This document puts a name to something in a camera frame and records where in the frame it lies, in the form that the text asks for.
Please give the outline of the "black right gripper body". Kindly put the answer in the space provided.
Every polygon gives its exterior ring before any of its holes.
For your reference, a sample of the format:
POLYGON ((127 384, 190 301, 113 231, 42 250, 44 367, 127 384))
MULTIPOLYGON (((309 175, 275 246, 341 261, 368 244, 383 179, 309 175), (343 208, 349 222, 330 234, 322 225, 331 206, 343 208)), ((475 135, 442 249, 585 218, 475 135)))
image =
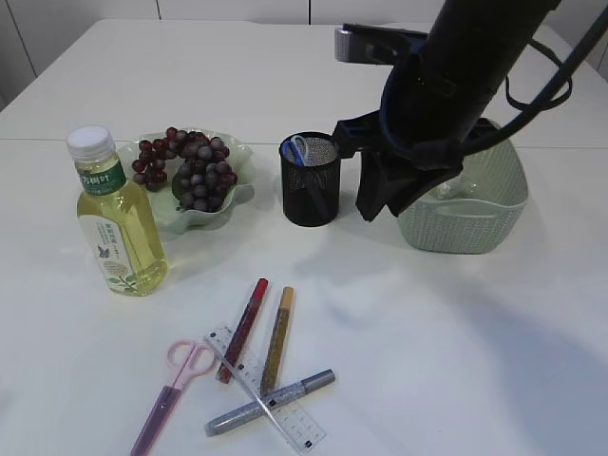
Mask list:
POLYGON ((332 145, 340 159, 350 159, 355 153, 378 153, 381 158, 403 161, 417 170, 431 171, 456 168, 478 140, 493 139, 500 129, 489 119, 480 118, 463 142, 451 138, 422 142, 401 142, 382 129, 380 112, 338 121, 332 133, 332 145))

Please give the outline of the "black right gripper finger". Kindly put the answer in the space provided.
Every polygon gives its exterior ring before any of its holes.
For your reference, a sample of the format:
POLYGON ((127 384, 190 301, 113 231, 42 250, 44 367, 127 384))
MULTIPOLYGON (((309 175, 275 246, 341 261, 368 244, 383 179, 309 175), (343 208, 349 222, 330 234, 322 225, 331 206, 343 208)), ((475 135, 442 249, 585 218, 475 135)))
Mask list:
POLYGON ((378 152, 361 152, 360 180, 356 207, 363 220, 373 221, 391 194, 390 162, 378 152))
POLYGON ((461 164, 447 169, 426 171, 413 168, 398 182, 396 189, 391 191, 387 200, 389 211, 398 217, 428 191, 459 176, 463 169, 461 164))

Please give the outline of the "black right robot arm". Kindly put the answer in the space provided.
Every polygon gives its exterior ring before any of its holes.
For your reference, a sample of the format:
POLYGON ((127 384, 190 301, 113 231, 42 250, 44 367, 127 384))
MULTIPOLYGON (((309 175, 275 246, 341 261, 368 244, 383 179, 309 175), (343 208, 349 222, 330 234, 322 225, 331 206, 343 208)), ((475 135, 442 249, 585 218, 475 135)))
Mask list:
POLYGON ((379 107, 338 122, 338 155, 361 158, 356 206, 365 220, 403 213, 426 192, 462 172, 467 156, 501 143, 554 106, 563 88, 607 30, 599 16, 557 72, 502 128, 483 118, 554 1, 468 1, 443 4, 427 33, 345 24, 334 33, 343 63, 390 69, 379 107))

